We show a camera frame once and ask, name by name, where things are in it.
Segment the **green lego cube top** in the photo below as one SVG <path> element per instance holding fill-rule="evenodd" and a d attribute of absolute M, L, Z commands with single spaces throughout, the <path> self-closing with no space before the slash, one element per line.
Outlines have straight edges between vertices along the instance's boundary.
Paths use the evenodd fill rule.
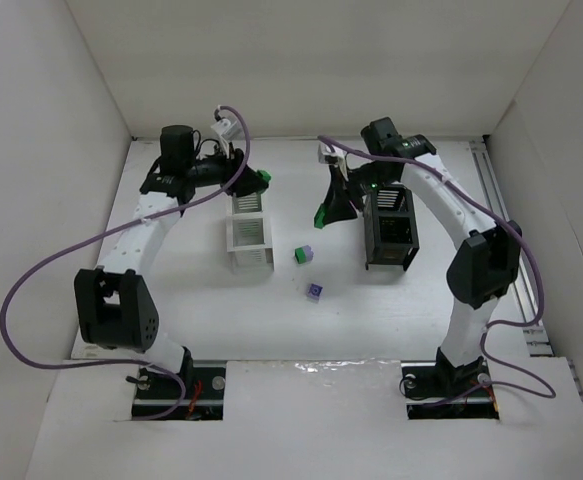
<path fill-rule="evenodd" d="M 266 185 L 268 185 L 271 181 L 271 175 L 265 170 L 257 170 L 256 175 Z"/>

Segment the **green lego cube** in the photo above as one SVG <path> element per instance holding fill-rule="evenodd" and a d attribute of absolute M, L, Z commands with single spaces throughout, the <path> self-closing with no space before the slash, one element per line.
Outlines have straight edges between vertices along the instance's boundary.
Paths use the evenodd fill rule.
<path fill-rule="evenodd" d="M 325 227 L 325 218 L 327 214 L 327 208 L 324 204 L 321 204 L 316 211 L 313 218 L 313 226 L 316 229 L 323 229 Z"/>
<path fill-rule="evenodd" d="M 271 175 L 265 170 L 257 170 L 256 175 L 266 185 L 268 185 L 271 181 Z"/>

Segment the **black two-cell container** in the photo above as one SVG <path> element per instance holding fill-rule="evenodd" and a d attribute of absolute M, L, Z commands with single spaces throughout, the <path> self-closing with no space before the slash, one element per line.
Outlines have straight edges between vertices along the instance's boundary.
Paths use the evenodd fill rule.
<path fill-rule="evenodd" d="M 389 185 L 366 196 L 364 210 L 365 268 L 401 266 L 407 271 L 420 246 L 412 192 Z"/>

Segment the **purple lego square brick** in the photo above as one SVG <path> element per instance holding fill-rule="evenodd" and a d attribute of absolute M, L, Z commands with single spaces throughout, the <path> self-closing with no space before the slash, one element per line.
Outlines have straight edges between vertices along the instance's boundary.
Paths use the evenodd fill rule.
<path fill-rule="evenodd" d="M 321 298 L 323 287 L 321 285 L 310 283 L 306 289 L 306 297 L 312 301 L 318 302 Z"/>

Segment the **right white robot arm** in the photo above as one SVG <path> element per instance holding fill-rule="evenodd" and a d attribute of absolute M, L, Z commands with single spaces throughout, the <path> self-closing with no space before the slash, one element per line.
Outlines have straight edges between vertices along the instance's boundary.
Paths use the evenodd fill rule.
<path fill-rule="evenodd" d="M 320 137 L 318 158 L 329 168 L 330 185 L 314 225 L 356 218 L 365 200 L 394 183 L 435 216 L 456 250 L 446 272 L 452 313 L 434 364 L 405 368 L 402 388 L 414 400 L 456 397 L 487 380 L 483 337 L 499 300 L 517 279 L 522 231 L 457 186 L 425 136 L 404 137 L 384 117 L 365 126 L 361 137 L 366 162 L 357 168 L 347 164 L 352 148 Z"/>

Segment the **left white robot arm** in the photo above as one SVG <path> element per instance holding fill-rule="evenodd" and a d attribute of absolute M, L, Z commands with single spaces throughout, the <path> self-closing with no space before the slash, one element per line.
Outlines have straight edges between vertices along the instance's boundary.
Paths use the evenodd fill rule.
<path fill-rule="evenodd" d="M 182 206 L 197 189 L 219 186 L 229 196 L 262 193 L 270 177 L 244 165 L 245 153 L 232 141 L 239 125 L 228 119 L 212 126 L 215 146 L 201 155 L 195 131 L 185 125 L 163 128 L 160 155 L 139 192 L 134 224 L 93 269 L 81 269 L 74 278 L 80 334 L 87 344 L 121 349 L 131 356 L 193 384 L 189 349 L 170 340 L 160 328 L 158 309 L 145 277 L 171 228 L 182 217 Z"/>

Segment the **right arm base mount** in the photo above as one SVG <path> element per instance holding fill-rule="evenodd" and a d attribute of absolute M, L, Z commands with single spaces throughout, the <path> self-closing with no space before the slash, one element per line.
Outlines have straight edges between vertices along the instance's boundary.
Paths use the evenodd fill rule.
<path fill-rule="evenodd" d="M 478 370 L 447 384 L 434 362 L 401 364 L 400 393 L 406 399 L 409 420 L 498 420 L 493 390 L 480 383 L 490 379 L 482 363 Z"/>

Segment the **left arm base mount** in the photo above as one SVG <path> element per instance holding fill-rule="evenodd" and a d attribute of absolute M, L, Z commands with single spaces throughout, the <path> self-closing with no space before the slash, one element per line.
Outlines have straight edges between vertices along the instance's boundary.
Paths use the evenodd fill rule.
<path fill-rule="evenodd" d="M 126 382 L 134 387 L 133 419 L 221 421 L 224 414 L 226 362 L 195 362 L 192 384 L 180 399 L 181 389 L 171 377 L 141 368 Z"/>

